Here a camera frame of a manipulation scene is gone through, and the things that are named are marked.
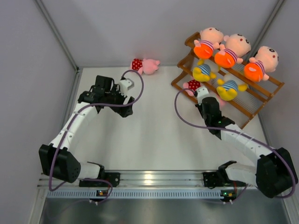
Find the yellow doll blue striped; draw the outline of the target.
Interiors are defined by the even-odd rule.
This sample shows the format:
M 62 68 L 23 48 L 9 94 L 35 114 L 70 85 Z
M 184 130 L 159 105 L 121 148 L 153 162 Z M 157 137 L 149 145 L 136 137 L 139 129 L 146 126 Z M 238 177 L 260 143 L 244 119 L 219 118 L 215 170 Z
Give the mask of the yellow doll blue striped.
M 200 59 L 193 68 L 192 76 L 196 81 L 209 82 L 211 79 L 217 78 L 220 66 L 211 60 Z
M 246 91 L 248 88 L 248 85 L 244 81 L 240 80 L 231 73 L 224 75 L 223 79 L 218 79 L 217 84 L 217 93 L 224 101 L 231 101 L 235 99 L 238 92 Z

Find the brown wooden toy shelf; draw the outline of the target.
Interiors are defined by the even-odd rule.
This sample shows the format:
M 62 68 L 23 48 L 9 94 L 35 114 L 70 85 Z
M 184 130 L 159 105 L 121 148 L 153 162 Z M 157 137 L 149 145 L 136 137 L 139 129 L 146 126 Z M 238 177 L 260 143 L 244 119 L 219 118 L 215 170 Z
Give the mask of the brown wooden toy shelf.
M 182 69 L 182 73 L 171 85 L 177 90 L 206 87 L 220 101 L 224 112 L 244 128 L 280 91 L 284 83 L 273 77 L 259 83 L 248 80 L 243 75 L 246 62 L 232 68 L 220 68 L 215 64 L 213 56 L 207 61 L 199 59 L 193 51 L 193 41 L 199 39 L 200 33 L 196 32 L 185 40 L 185 46 L 191 50 L 178 62 L 177 66 Z

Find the pink pig doll back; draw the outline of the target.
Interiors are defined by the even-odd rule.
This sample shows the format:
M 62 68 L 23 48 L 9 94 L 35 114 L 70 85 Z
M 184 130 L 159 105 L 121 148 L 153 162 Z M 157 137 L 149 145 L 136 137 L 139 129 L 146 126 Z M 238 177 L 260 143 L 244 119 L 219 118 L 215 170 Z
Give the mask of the pink pig doll back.
M 159 60 L 135 58 L 130 64 L 130 69 L 136 70 L 140 75 L 152 75 L 159 69 L 159 65 Z

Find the yellow doll blue striped front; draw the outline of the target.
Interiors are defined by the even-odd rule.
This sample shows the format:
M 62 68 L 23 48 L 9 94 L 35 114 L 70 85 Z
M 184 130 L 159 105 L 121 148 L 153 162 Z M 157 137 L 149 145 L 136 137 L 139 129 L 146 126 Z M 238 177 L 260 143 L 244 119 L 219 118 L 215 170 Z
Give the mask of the yellow doll blue striped front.
M 193 68 L 192 76 L 196 81 L 209 82 L 211 79 L 217 78 L 220 66 L 211 60 L 200 59 Z

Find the pink pig doll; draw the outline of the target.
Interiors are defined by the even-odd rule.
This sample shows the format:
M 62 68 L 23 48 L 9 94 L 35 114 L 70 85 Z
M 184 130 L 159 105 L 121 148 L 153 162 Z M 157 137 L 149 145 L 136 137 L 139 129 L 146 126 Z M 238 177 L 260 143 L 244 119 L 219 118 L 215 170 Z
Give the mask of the pink pig doll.
M 220 105 L 220 108 L 223 108 L 226 104 L 226 101 L 222 100 L 219 95 L 216 94 L 216 99 Z
M 135 58 L 130 64 L 130 69 L 136 70 L 140 75 L 152 75 L 159 69 L 159 65 L 159 60 Z

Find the pink pig doll facing up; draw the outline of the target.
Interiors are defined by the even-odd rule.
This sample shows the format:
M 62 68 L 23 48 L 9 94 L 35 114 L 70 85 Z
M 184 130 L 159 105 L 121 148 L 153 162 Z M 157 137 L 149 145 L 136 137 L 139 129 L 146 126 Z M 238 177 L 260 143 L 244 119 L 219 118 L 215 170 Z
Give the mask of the pink pig doll facing up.
M 201 86 L 199 81 L 191 80 L 189 82 L 183 83 L 183 89 L 186 89 L 186 92 L 189 96 L 194 96 L 194 92 Z

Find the large boy doll orange shorts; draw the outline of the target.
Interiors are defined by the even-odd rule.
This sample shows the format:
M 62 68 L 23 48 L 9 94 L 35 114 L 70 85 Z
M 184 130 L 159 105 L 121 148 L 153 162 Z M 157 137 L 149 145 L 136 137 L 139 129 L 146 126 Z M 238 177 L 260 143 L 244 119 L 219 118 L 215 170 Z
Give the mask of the large boy doll orange shorts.
M 206 28 L 200 31 L 200 40 L 194 40 L 194 53 L 199 59 L 209 59 L 214 50 L 218 49 L 223 41 L 224 34 L 217 28 Z

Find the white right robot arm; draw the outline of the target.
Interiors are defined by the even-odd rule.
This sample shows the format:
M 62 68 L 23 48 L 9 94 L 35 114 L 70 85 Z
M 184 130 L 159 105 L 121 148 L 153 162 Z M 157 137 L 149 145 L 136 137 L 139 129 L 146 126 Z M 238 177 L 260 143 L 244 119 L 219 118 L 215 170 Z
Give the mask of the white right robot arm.
M 232 144 L 253 162 L 252 166 L 236 161 L 220 166 L 218 180 L 221 184 L 243 182 L 257 187 L 268 198 L 277 197 L 288 189 L 294 193 L 298 177 L 287 149 L 275 149 L 243 132 L 233 120 L 222 115 L 214 97 L 198 98 L 196 107 L 211 134 Z

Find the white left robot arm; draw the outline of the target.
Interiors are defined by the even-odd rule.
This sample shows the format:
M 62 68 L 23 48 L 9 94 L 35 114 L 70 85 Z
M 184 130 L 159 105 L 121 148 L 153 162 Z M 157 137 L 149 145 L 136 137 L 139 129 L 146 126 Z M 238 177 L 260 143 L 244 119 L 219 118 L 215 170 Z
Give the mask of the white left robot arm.
M 121 78 L 118 83 L 113 78 L 97 76 L 90 90 L 80 94 L 65 126 L 48 145 L 41 145 L 39 158 L 43 174 L 73 183 L 89 179 L 94 186 L 101 186 L 106 180 L 104 167 L 94 162 L 82 162 L 75 156 L 75 149 L 92 120 L 104 107 L 111 108 L 125 118 L 132 115 L 133 97 L 127 97 L 128 90 L 134 87 L 129 78 Z

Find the pink pig doll front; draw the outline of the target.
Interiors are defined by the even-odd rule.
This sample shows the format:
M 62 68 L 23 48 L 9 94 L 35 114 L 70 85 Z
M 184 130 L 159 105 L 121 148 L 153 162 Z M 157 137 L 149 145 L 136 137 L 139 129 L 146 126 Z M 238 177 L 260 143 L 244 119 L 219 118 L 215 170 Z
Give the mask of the pink pig doll front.
M 226 104 L 226 101 L 222 100 L 219 95 L 216 94 L 216 99 L 220 105 L 220 108 L 223 108 Z

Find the boy doll orange shorts front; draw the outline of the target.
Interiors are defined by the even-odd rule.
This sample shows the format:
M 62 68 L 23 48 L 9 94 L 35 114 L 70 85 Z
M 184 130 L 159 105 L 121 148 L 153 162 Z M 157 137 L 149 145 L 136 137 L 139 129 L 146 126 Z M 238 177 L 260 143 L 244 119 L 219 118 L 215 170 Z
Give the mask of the boy doll orange shorts front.
M 279 56 L 277 51 L 267 46 L 261 46 L 254 57 L 244 67 L 244 76 L 252 82 L 267 81 L 268 73 L 274 72 L 278 65 Z

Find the aluminium mounting rail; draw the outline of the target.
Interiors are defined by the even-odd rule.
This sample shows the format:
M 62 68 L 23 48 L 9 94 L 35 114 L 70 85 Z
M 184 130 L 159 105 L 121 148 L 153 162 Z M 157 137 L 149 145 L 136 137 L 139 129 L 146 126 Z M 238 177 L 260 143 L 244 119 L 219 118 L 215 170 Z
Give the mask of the aluminium mounting rail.
M 203 187 L 204 173 L 201 170 L 108 171 L 104 180 L 117 187 Z

